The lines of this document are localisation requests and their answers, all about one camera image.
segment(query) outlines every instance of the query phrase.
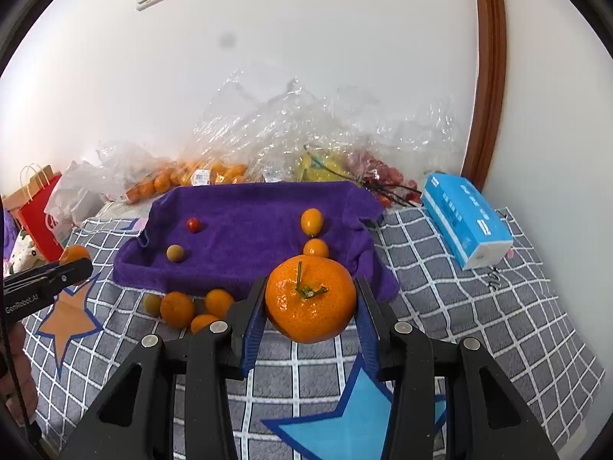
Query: purple cloth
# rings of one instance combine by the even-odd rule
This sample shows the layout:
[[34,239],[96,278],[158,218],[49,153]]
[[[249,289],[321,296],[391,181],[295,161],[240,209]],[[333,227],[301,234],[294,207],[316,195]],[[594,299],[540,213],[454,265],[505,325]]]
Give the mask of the purple cloth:
[[[124,286],[197,296],[223,288],[244,299],[257,277],[302,253],[309,237],[300,228],[300,216],[310,207],[324,215],[319,237],[328,244],[330,258],[352,276],[365,276],[379,301],[393,299],[398,282],[381,264],[363,223],[376,221],[382,207],[347,181],[178,187],[153,203],[141,235],[121,247],[113,279]],[[189,232],[186,222],[192,217],[202,223],[201,232]],[[166,258],[172,244],[185,250],[183,262]]]
[[4,255],[2,257],[10,259],[19,232],[10,213],[4,208],[2,208],[2,211],[4,211]]

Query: gray plaid cloth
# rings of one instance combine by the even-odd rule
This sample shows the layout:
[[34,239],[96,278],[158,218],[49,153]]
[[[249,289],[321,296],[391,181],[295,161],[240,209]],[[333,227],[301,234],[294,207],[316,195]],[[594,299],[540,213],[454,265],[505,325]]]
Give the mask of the gray plaid cloth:
[[[94,273],[100,273],[87,303],[104,330],[71,341],[61,378],[56,375],[50,341],[34,335],[48,309],[26,320],[26,352],[40,398],[36,416],[58,450],[144,335],[156,333],[165,340],[189,337],[145,313],[141,304],[145,290],[111,281],[116,252],[138,233],[122,229],[131,222],[90,219],[70,238],[90,250]],[[579,427],[605,371],[575,331],[538,255],[510,213],[508,223],[515,254],[498,265],[497,274],[491,268],[461,271],[422,210],[389,213],[371,231],[379,255],[401,285],[392,303],[397,316],[430,337],[456,341],[472,335],[485,343],[559,450]],[[489,287],[493,278],[498,290]],[[296,344],[268,325],[255,369],[242,382],[228,381],[238,457],[300,460],[300,454],[261,419],[333,410],[358,350],[352,324],[333,340],[315,345]],[[437,379],[437,392],[443,389]],[[185,459],[184,403],[185,379],[179,378],[174,419],[177,459]],[[436,436],[435,460],[444,458],[444,434],[445,428]]]

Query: red paper bag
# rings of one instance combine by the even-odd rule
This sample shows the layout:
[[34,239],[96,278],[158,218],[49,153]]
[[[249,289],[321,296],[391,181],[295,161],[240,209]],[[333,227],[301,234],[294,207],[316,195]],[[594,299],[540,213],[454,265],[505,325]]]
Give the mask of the red paper bag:
[[47,227],[47,215],[45,214],[49,196],[60,177],[60,175],[55,175],[51,178],[49,183],[33,195],[32,199],[17,212],[19,221],[34,240],[36,249],[45,256],[48,262],[57,261],[64,250]]

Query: silver screw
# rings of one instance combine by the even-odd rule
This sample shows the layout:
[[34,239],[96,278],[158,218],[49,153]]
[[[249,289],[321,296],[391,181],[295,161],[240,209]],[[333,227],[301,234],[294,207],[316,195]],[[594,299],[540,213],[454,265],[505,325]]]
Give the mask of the silver screw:
[[155,344],[157,344],[157,341],[159,339],[157,338],[157,335],[155,335],[154,333],[150,333],[149,335],[146,335],[145,337],[143,337],[143,339],[140,341],[140,343],[145,347],[145,348],[152,348],[155,346]]
[[211,330],[211,332],[214,334],[221,334],[222,332],[228,330],[228,324],[221,320],[214,321],[212,324],[210,324],[209,330]]
[[399,334],[410,334],[413,330],[413,325],[407,323],[406,321],[396,322],[396,325],[393,326],[393,329],[396,330]]
[[467,350],[476,351],[481,347],[481,343],[474,337],[467,337],[464,339],[464,347]]

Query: wall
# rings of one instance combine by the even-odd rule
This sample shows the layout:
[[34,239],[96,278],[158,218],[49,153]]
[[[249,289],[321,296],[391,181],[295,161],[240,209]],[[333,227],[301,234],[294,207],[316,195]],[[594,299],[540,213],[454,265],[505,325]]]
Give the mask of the wall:
[[[366,87],[407,115],[451,97],[468,136],[476,0],[55,0],[0,78],[0,190],[127,138],[177,155],[207,100],[260,61],[317,95]],[[229,35],[235,37],[233,46]]]
[[560,453],[578,459],[613,410],[613,61],[568,0],[506,0],[509,70],[485,186],[508,205],[609,377]]

